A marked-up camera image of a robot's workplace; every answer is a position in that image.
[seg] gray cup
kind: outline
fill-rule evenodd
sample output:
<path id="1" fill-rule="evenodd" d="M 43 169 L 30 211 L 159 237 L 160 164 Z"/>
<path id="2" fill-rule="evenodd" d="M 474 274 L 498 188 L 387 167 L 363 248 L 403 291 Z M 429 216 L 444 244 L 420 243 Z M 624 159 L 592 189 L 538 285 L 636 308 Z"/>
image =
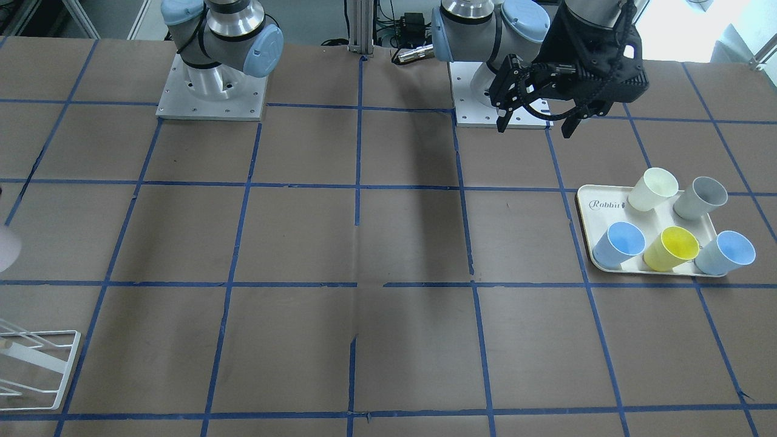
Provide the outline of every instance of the gray cup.
<path id="1" fill-rule="evenodd" d="M 726 188 L 711 177 L 697 177 L 674 203 L 674 212 L 686 220 L 696 220 L 728 202 Z"/>

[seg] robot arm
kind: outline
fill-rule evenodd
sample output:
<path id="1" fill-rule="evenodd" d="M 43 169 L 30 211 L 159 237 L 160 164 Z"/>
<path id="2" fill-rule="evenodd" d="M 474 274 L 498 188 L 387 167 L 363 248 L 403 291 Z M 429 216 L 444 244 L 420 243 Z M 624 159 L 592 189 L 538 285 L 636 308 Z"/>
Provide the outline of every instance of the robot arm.
<path id="1" fill-rule="evenodd" d="M 442 61 L 483 61 L 496 77 L 488 89 L 507 127 L 523 107 L 547 121 L 565 120 L 569 138 L 584 119 L 614 102 L 630 103 L 648 87 L 642 42 L 633 21 L 647 0 L 565 0 L 550 24 L 531 0 L 444 0 L 433 11 L 434 51 Z M 537 99 L 573 100 L 563 114 L 542 114 Z"/>

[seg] metal post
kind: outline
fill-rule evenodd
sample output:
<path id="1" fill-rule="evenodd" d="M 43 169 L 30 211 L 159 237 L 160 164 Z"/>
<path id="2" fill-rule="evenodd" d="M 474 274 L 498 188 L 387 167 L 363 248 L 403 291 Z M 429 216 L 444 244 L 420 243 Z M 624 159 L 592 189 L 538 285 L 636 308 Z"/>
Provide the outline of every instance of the metal post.
<path id="1" fill-rule="evenodd" d="M 750 70 L 757 70 L 761 65 L 765 64 L 774 53 L 777 53 L 777 33 L 769 40 L 758 53 L 748 62 Z"/>
<path id="2" fill-rule="evenodd" d="M 86 36 L 93 40 L 98 40 L 99 33 L 97 33 L 97 29 L 95 29 L 94 24 L 92 24 L 92 20 L 86 15 L 86 11 L 84 10 L 84 7 L 81 6 L 81 3 L 79 3 L 78 0 L 62 0 L 62 3 L 64 4 L 64 7 L 67 8 L 68 12 L 70 12 L 70 16 L 73 17 L 73 20 L 78 24 L 78 27 L 86 33 Z"/>
<path id="3" fill-rule="evenodd" d="M 375 49 L 372 41 L 374 12 L 372 0 L 348 0 L 348 14 L 352 17 L 348 50 L 372 56 Z"/>

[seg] white wire rack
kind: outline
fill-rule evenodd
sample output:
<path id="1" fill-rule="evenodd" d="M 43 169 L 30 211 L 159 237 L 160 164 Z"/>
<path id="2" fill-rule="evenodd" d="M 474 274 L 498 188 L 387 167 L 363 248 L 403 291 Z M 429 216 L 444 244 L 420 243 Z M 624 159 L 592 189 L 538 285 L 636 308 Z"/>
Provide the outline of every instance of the white wire rack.
<path id="1" fill-rule="evenodd" d="M 3 319 L 0 330 L 0 355 L 14 358 L 6 360 L 13 365 L 0 367 L 0 411 L 58 409 L 81 334 L 75 330 L 31 332 Z M 4 379 L 20 377 L 24 383 Z"/>

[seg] light blue joint cap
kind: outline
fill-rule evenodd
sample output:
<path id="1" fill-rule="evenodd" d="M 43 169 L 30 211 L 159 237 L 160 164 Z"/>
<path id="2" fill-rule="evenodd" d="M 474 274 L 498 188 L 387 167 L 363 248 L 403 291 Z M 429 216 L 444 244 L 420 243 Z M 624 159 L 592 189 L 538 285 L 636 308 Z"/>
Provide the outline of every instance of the light blue joint cap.
<path id="1" fill-rule="evenodd" d="M 162 18 L 167 26 L 185 23 L 202 13 L 202 0 L 162 0 Z"/>
<path id="2" fill-rule="evenodd" d="M 284 33 L 278 26 L 268 24 L 253 41 L 243 64 L 243 72 L 256 78 L 267 77 L 278 65 L 283 52 Z"/>
<path id="3" fill-rule="evenodd" d="M 440 8 L 432 9 L 432 44 L 435 58 L 443 62 L 453 62 L 453 53 L 448 43 L 448 35 L 445 34 L 445 22 Z"/>
<path id="4" fill-rule="evenodd" d="M 541 43 L 550 28 L 550 16 L 532 0 L 505 0 L 502 15 L 519 35 L 534 43 Z"/>

